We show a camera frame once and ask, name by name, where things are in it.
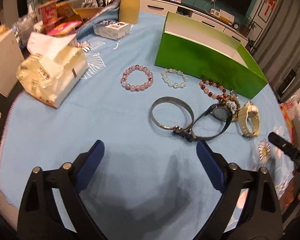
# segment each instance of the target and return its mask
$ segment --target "metal bangle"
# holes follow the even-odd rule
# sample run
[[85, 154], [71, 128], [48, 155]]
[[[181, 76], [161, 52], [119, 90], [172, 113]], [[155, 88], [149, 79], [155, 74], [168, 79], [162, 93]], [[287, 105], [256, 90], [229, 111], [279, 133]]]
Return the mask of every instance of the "metal bangle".
[[[176, 126], [173, 126], [173, 127], [170, 127], [170, 126], [165, 126], [165, 125], [160, 124], [160, 123], [154, 118], [154, 116], [153, 116], [153, 109], [154, 109], [157, 105], [162, 104], [162, 103], [171, 103], [171, 104], [174, 104], [174, 105], [176, 105], [176, 106], [181, 106], [181, 107], [183, 107], [184, 109], [186, 109], [186, 110], [189, 112], [189, 114], [191, 115], [191, 119], [192, 119], [191, 123], [190, 123], [187, 127], [185, 127], [185, 128], [181, 128], [181, 127], [179, 127], [179, 126], [177, 126], [177, 125], [176, 125]], [[173, 131], [176, 131], [177, 133], [182, 132], [182, 131], [184, 131], [184, 130], [188, 130], [188, 129], [192, 126], [192, 124], [194, 123], [194, 113], [193, 113], [191, 107], [190, 107], [186, 102], [184, 102], [184, 101], [182, 101], [182, 100], [180, 100], [180, 99], [178, 99], [178, 98], [174, 98], [174, 97], [162, 97], [162, 98], [159, 98], [158, 100], [156, 100], [156, 101], [152, 104], [152, 106], [151, 106], [151, 109], [150, 109], [150, 118], [151, 118], [151, 120], [152, 120], [157, 126], [159, 126], [160, 128], [163, 128], [163, 129], [166, 129], [166, 130], [173, 130]]]

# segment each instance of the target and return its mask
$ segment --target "bolt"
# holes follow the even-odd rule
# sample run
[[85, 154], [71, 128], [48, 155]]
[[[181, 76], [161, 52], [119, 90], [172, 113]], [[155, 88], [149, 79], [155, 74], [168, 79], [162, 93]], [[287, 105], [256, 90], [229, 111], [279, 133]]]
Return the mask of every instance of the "bolt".
[[65, 163], [62, 165], [62, 168], [64, 168], [65, 170], [69, 170], [72, 167], [72, 163]]
[[231, 170], [236, 170], [237, 168], [238, 168], [238, 165], [237, 164], [235, 164], [235, 163], [230, 163], [229, 164], [229, 168], [231, 169]]
[[40, 167], [35, 167], [32, 172], [33, 173], [38, 173], [39, 171], [41, 171], [41, 168]]
[[260, 168], [260, 171], [261, 171], [263, 174], [267, 174], [267, 173], [268, 173], [268, 170], [267, 170], [265, 167], [261, 167], [261, 168]]

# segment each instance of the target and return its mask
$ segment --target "teal wall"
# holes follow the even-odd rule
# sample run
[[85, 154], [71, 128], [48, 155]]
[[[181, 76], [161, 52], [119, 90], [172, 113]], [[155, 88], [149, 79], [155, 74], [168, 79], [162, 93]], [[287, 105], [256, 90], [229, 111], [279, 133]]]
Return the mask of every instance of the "teal wall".
[[[197, 7], [201, 10], [204, 10], [204, 7], [206, 6], [206, 10], [209, 12], [211, 8], [213, 8], [214, 4], [210, 3], [209, 5], [207, 5], [210, 0], [182, 0], [183, 3]], [[250, 6], [247, 10], [247, 15], [249, 15], [252, 10], [253, 7], [255, 6], [257, 0], [252, 0], [250, 3]], [[216, 10], [224, 10], [230, 14], [232, 14], [234, 16], [234, 20], [239, 23], [240, 26], [242, 26], [244, 24], [244, 15], [236, 12], [235, 10], [232, 10], [230, 7], [228, 7], [227, 5], [225, 5], [224, 3], [220, 2], [220, 1], [216, 1]]]

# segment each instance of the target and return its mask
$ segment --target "drawer handle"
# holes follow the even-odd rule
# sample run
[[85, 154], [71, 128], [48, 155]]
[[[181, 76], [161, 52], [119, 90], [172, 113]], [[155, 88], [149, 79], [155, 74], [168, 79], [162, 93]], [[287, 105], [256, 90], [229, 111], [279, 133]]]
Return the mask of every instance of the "drawer handle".
[[153, 9], [158, 9], [158, 10], [164, 10], [164, 8], [160, 8], [160, 7], [156, 7], [156, 6], [151, 6], [151, 5], [148, 5], [149, 8], [153, 8]]
[[241, 42], [241, 41], [240, 41], [239, 39], [237, 39], [236, 37], [234, 37], [234, 36], [231, 36], [231, 37], [234, 38], [235, 40]]
[[206, 25], [209, 25], [210, 27], [214, 28], [214, 26], [211, 25], [211, 24], [209, 24], [209, 23], [206, 23], [206, 22], [204, 22], [204, 21], [202, 21], [202, 23], [204, 23], [204, 24], [206, 24]]

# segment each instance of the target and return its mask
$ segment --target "cream watch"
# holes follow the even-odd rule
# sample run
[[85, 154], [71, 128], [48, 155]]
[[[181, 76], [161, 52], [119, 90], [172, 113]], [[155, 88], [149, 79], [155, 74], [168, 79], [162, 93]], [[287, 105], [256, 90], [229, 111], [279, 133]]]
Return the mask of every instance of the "cream watch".
[[[252, 124], [252, 131], [248, 125], [248, 119]], [[238, 113], [238, 123], [245, 137], [252, 137], [259, 135], [260, 130], [260, 117], [258, 108], [252, 103], [247, 102]]]

